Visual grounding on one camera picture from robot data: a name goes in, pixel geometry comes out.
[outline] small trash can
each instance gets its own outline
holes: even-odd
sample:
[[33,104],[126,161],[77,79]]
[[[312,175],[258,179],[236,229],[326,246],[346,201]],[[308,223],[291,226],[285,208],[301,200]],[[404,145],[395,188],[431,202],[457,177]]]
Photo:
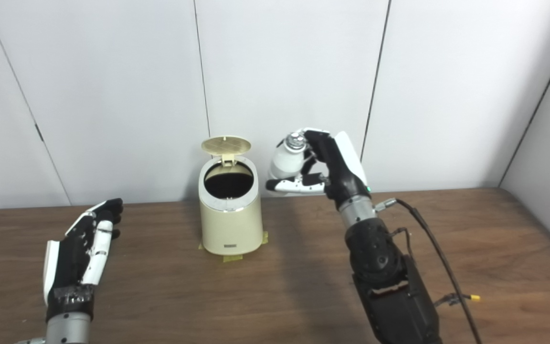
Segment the small trash can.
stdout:
[[205,140],[214,156],[201,169],[199,200],[203,247],[216,255],[242,255],[262,244],[262,210],[256,167],[240,156],[251,144],[240,137]]

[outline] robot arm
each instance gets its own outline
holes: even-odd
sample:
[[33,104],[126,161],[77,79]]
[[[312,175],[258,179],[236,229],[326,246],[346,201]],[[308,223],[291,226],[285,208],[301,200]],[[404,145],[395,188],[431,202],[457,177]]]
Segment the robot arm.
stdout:
[[87,344],[93,318],[94,289],[107,262],[111,240],[120,235],[122,200],[102,202],[82,213],[61,241],[49,240],[43,272],[45,338],[19,343]]
[[[317,161],[326,164],[327,177],[309,174]],[[311,183],[304,183],[308,176]],[[380,342],[442,343],[438,315],[421,276],[376,216],[364,170],[345,132],[332,137],[327,131],[303,129],[288,135],[277,146],[269,178],[268,190],[325,192],[334,201],[347,228],[353,281]]]

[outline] black cable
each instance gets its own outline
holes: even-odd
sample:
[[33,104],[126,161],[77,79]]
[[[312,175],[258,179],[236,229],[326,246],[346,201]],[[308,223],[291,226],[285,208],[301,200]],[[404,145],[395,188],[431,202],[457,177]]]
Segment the black cable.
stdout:
[[[464,298],[466,298],[466,299],[472,300],[471,295],[462,294],[462,296],[464,296]],[[460,303],[460,299],[458,299],[458,296],[454,292],[452,292],[452,293],[447,294],[447,295],[443,296],[442,298],[438,299],[434,303],[434,307],[438,307],[439,305],[442,305],[445,302],[449,303],[449,305],[452,306],[452,305],[457,305],[458,303]]]
[[404,232],[404,236],[406,237],[406,251],[409,253],[411,259],[413,259],[413,261],[415,262],[415,257],[413,257],[413,250],[411,250],[411,234],[409,233],[409,229],[407,229],[406,227],[400,227],[392,232],[391,236],[393,237],[394,235],[402,232]]
[[472,318],[470,309],[466,304],[466,301],[460,289],[460,285],[458,284],[458,281],[454,276],[454,272],[451,270],[451,267],[449,266],[449,261],[447,261],[447,258],[445,257],[445,253],[443,253],[443,250],[441,250],[441,247],[436,241],[436,238],[434,237],[434,234],[430,230],[430,227],[428,226],[426,221],[423,219],[421,214],[419,214],[419,211],[417,209],[410,206],[405,201],[399,200],[398,198],[396,199],[396,202],[402,205],[403,207],[405,207],[406,209],[408,209],[411,215],[415,218],[415,220],[419,223],[422,229],[426,232],[426,235],[428,235],[428,237],[430,238],[430,241],[432,241],[432,246],[434,246],[434,249],[436,250],[438,257],[441,259],[441,262],[443,262],[443,266],[447,271],[447,275],[449,275],[449,279],[451,280],[451,283],[454,285],[455,293],[457,294],[458,299],[460,299],[460,303],[462,305],[462,308],[464,309],[466,318],[468,319],[468,324],[470,325],[470,328],[472,330],[472,335],[474,335],[474,340],[476,341],[476,344],[482,344],[481,337],[478,334],[478,329],[476,328],[476,324],[474,322],[474,318]]

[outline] open lid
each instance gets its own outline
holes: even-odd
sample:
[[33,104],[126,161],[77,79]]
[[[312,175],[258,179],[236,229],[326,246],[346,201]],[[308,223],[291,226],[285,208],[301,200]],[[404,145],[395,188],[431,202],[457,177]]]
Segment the open lid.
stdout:
[[249,141],[238,136],[218,136],[203,141],[201,148],[211,155],[222,155],[223,166],[234,166],[235,155],[243,154],[252,147]]

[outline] yellow tape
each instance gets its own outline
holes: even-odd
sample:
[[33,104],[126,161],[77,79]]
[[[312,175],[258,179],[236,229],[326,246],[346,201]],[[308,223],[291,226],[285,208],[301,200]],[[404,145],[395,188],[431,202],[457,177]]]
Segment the yellow tape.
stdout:
[[235,260],[241,260],[241,259],[243,259],[243,255],[223,256],[222,257],[223,263],[228,263],[229,261],[235,261]]

